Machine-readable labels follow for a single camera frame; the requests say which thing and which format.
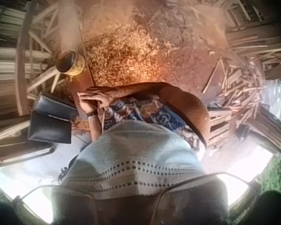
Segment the wood pile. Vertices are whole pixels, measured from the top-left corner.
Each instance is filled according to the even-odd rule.
[[[281,23],[249,23],[231,29],[226,37],[239,56],[260,59],[267,80],[281,78]]]
[[[234,133],[240,124],[256,117],[263,89],[264,74],[258,63],[245,61],[245,66],[242,66],[236,60],[219,61],[224,71],[224,81],[222,93],[215,99],[218,108],[209,108],[209,145],[220,143]]]
[[[220,93],[209,108],[211,117],[211,136],[209,145],[221,146],[225,137],[233,135],[240,124],[255,122],[258,127],[267,127],[269,119],[261,119],[260,103],[265,79],[281,78],[281,24],[275,19],[263,20],[255,17],[246,9],[254,6],[229,5],[225,8],[232,13],[234,27],[226,29],[228,48],[210,48],[210,53],[221,55],[214,70],[222,67],[224,81]],[[205,93],[214,72],[210,76],[203,93]],[[269,140],[281,141],[279,137],[264,134]]]
[[[281,158],[281,121],[267,109],[261,107],[256,118],[249,118],[250,127],[270,141],[275,146],[274,155]]]

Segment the sawdust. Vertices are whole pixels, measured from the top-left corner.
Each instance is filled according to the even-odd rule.
[[[159,46],[140,26],[126,25],[85,41],[96,85],[119,86],[160,80]]]
[[[83,21],[82,39],[107,33],[113,33],[117,28],[126,25],[136,25],[132,20],[135,13],[134,0],[102,0],[91,5]]]

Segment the wood scrap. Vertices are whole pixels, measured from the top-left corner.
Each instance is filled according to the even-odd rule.
[[[211,83],[211,81],[212,81],[212,78],[214,77],[214,74],[215,74],[215,72],[216,72],[216,69],[217,69],[217,67],[218,67],[218,65],[219,65],[220,60],[221,60],[221,59],[219,59],[219,60],[216,62],[215,68],[214,68],[214,70],[213,70],[211,76],[209,77],[207,84],[205,85],[205,87],[204,87],[204,89],[203,89],[203,92],[202,92],[203,94],[205,94],[205,92],[207,91],[207,89],[208,89],[208,87],[209,87],[209,85],[210,85],[210,83]]]
[[[54,92],[54,89],[55,89],[55,87],[56,87],[56,85],[57,85],[59,76],[60,76],[60,73],[58,72],[58,73],[55,75],[55,77],[54,77],[54,81],[53,81],[53,84],[52,84],[50,93],[53,93],[53,92]]]
[[[235,73],[227,78],[227,85],[230,86],[233,82],[238,80],[243,75],[242,71],[238,69]]]

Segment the wooden stick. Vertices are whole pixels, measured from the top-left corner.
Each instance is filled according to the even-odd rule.
[[[57,84],[57,81],[59,79],[59,76],[60,76],[60,72],[58,72],[56,75],[55,75],[55,78],[54,78],[54,81],[53,81],[53,84],[52,84],[52,87],[51,87],[51,94],[53,94],[54,92],[54,89],[56,87],[56,84]]]
[[[30,121],[25,121],[23,123],[17,124],[15,126],[12,126],[10,128],[7,128],[7,129],[1,131],[0,132],[0,140],[14,134],[15,132],[18,132],[22,129],[25,129],[25,128],[29,127],[29,125],[30,125]]]
[[[27,93],[27,98],[32,99],[32,100],[36,100],[37,96],[32,94],[32,93]]]
[[[52,27],[52,25],[53,25],[53,22],[54,22],[54,20],[55,20],[55,18],[56,18],[56,16],[57,16],[57,13],[58,13],[58,7],[56,7],[56,10],[54,11],[53,16],[51,17],[51,20],[50,20],[49,25],[48,25],[48,27],[47,27],[46,33],[45,33],[45,35],[44,35],[44,38],[46,38],[46,37],[48,36],[49,31],[50,31],[50,29],[51,29],[51,27]]]
[[[35,32],[33,31],[29,31],[29,35],[32,36],[40,45],[41,47],[43,47],[45,50],[47,50],[47,52],[49,52],[50,54],[52,54],[52,51],[50,50],[50,48],[48,47],[48,45],[46,45],[45,42],[43,42],[37,35]]]
[[[249,45],[249,46],[241,46],[241,47],[233,47],[232,49],[243,49],[243,48],[265,48],[268,45]]]
[[[50,12],[52,12],[56,8],[57,8],[57,3],[54,3],[53,5],[49,6],[43,12],[41,12],[37,16],[35,16],[32,20],[32,23],[39,22],[41,19],[45,18]]]
[[[217,69],[217,67],[218,67],[218,65],[219,65],[220,60],[221,60],[221,59],[219,59],[219,60],[216,62],[215,68],[214,68],[214,70],[213,70],[211,76],[209,77],[209,80],[208,80],[208,82],[207,82],[205,88],[203,89],[203,94],[205,94],[205,92],[207,91],[207,88],[209,87],[209,85],[210,85],[210,83],[211,83],[211,80],[212,80],[212,78],[214,77],[215,71],[216,71],[216,69]]]
[[[58,85],[60,85],[61,83],[65,82],[65,81],[66,81],[66,79],[61,79],[61,80],[59,80],[59,81],[56,83],[55,87],[57,87]],[[45,92],[51,91],[51,88],[52,88],[52,85],[46,87]]]
[[[54,33],[55,31],[57,31],[59,29],[59,26],[55,26],[53,27],[49,32],[48,34],[45,36],[45,38],[47,38],[50,34]]]
[[[242,4],[242,2],[240,0],[238,0],[238,4],[239,4],[240,8],[242,9],[242,11],[244,12],[245,17],[247,17],[247,19],[249,21],[251,21],[251,18],[249,16],[247,10],[244,8],[244,5]]]
[[[49,78],[53,77],[58,73],[58,70],[56,69],[56,66],[51,67],[44,73],[42,73],[40,76],[38,76],[35,80],[33,80],[31,83],[27,85],[27,92],[32,91],[37,86],[39,86],[41,83],[45,82]]]
[[[222,93],[222,94],[219,94],[217,97],[227,96],[228,94],[234,92],[235,90],[239,89],[239,88],[242,87],[243,85],[244,85],[244,83],[241,83],[241,84],[237,85],[236,87],[230,89],[229,91],[226,91],[226,92],[224,92],[224,93]]]
[[[35,78],[36,78],[36,74],[35,74],[34,68],[33,68],[33,54],[32,54],[32,44],[33,44],[33,43],[32,43],[32,41],[33,41],[33,39],[32,39],[32,37],[30,36],[30,37],[29,37],[29,53],[30,53],[30,55],[29,55],[29,61],[30,61],[30,70],[31,70],[31,81],[35,80]]]

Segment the wooden board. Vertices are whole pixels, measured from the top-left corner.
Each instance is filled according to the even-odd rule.
[[[23,21],[15,54],[15,96],[20,116],[30,113],[26,92],[27,84],[25,79],[25,48],[29,41],[30,24],[32,17],[35,14],[36,6],[37,0],[32,0]]]
[[[267,80],[275,80],[281,78],[281,65],[265,71]]]
[[[74,49],[84,58],[86,58],[86,51],[81,38],[78,15],[75,9],[76,5],[74,0],[59,1],[58,23],[61,37],[60,47],[62,51],[66,49]],[[88,65],[86,65],[86,69],[81,74],[73,77],[72,79],[68,77],[67,84],[72,93],[80,118],[86,120],[87,116],[80,107],[77,92],[94,86],[93,78]]]

